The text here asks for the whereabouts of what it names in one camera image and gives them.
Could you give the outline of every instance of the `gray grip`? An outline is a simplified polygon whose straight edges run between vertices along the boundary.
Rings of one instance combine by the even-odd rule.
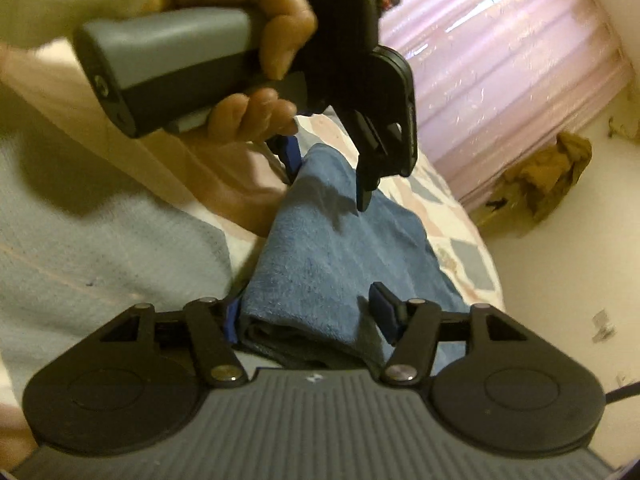
[[[257,11],[202,7],[84,26],[121,89],[212,59],[255,50],[266,22]]]
[[[298,107],[298,112],[302,113],[307,104],[306,80],[302,72],[293,72],[287,75],[282,81],[264,81],[261,84],[251,86],[246,89],[250,94],[260,88],[273,88],[278,92],[280,99],[286,99]],[[172,135],[180,135],[194,128],[199,128],[207,123],[211,107],[203,108],[192,114],[181,117],[164,126],[164,129]]]
[[[213,390],[181,431],[146,449],[84,457],[41,447],[18,480],[604,480],[587,449],[493,455],[449,433],[413,391],[366,370],[262,370]]]

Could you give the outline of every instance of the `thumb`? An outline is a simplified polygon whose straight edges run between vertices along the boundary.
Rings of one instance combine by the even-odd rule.
[[[269,19],[262,32],[260,63],[265,74],[282,79],[298,50],[313,36],[318,20],[307,0],[253,0]]]

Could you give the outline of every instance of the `hand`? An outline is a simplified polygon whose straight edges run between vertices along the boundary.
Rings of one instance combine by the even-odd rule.
[[[240,6],[254,4],[267,15],[260,42],[260,63],[271,79],[282,79],[298,50],[316,31],[316,16],[307,0],[155,0],[151,6],[169,10],[194,6]],[[262,141],[274,134],[296,133],[296,106],[278,99],[275,90],[264,88],[250,96],[231,95],[213,109],[206,127],[188,133],[191,140],[219,144]]]

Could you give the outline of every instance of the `pink curtain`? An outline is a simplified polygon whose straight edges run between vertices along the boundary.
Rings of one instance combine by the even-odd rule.
[[[402,0],[381,36],[414,70],[422,150],[469,209],[633,77],[595,0]]]

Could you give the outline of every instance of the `blue towel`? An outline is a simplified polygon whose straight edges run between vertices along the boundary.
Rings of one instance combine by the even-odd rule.
[[[398,298],[450,312],[469,306],[441,272],[416,215],[373,194],[355,205],[355,172],[324,144],[312,146],[287,193],[242,298],[241,343],[287,367],[379,372],[393,352],[367,306],[383,282]],[[432,373],[464,355],[441,344]]]

